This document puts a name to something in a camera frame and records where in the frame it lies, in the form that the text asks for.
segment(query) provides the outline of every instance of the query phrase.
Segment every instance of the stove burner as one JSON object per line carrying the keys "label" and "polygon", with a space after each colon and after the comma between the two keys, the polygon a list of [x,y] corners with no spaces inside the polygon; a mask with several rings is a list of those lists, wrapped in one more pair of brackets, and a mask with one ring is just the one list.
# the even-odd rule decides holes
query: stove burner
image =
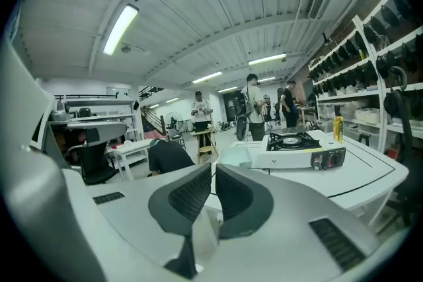
{"label": "stove burner", "polygon": [[287,143],[288,145],[296,145],[297,143],[300,143],[301,140],[298,137],[286,137],[282,139],[283,143]]}
{"label": "stove burner", "polygon": [[320,147],[319,140],[314,140],[307,133],[293,133],[288,135],[270,133],[267,150],[286,151],[289,149],[314,149]]}

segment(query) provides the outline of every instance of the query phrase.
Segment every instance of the railing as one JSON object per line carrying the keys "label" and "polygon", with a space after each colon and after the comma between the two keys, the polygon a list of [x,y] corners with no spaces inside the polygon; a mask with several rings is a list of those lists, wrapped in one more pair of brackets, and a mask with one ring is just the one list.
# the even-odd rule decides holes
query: railing
{"label": "railing", "polygon": [[116,99],[117,94],[103,95],[103,94],[57,94],[54,96],[57,100],[66,99]]}
{"label": "railing", "polygon": [[144,120],[153,128],[155,128],[161,135],[166,135],[165,122],[162,116],[158,118],[147,107],[141,108],[141,115],[143,116]]}
{"label": "railing", "polygon": [[138,92],[138,94],[139,94],[139,101],[142,101],[142,100],[148,98],[149,96],[152,96],[153,94],[155,94],[157,92],[160,92],[163,89],[164,88],[147,86],[147,87],[141,89]]}

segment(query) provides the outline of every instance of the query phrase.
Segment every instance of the stove control knob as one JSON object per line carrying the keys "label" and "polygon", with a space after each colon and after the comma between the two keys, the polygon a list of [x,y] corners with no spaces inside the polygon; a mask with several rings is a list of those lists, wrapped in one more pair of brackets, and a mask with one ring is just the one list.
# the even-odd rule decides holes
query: stove control knob
{"label": "stove control knob", "polygon": [[342,161],[342,155],[339,153],[333,153],[329,156],[329,162],[331,167],[340,166],[341,161]]}

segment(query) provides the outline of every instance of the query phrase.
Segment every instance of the white t-shirt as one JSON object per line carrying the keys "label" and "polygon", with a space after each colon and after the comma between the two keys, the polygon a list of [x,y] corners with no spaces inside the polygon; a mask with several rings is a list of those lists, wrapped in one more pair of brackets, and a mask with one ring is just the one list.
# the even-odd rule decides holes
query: white t-shirt
{"label": "white t-shirt", "polygon": [[194,116],[194,122],[202,122],[202,121],[211,121],[212,117],[210,114],[205,114],[204,110],[210,110],[210,103],[208,100],[203,99],[203,101],[194,101],[194,105],[192,105],[193,110],[197,110],[196,115]]}
{"label": "white t-shirt", "polygon": [[[258,102],[259,100],[263,100],[262,92],[257,86],[249,86],[248,88],[248,96],[253,104]],[[247,97],[247,86],[245,86],[241,93],[244,95],[245,104],[247,104],[248,97]],[[250,123],[262,123],[264,122],[263,116],[261,112],[257,109],[254,109],[251,114],[248,116]]]}

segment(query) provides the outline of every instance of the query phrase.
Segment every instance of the portable gas stove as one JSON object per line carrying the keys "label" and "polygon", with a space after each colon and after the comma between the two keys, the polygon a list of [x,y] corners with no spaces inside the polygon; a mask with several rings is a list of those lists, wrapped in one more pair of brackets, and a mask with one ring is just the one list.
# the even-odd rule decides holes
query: portable gas stove
{"label": "portable gas stove", "polygon": [[345,147],[319,131],[265,135],[252,168],[307,168],[342,166]]}

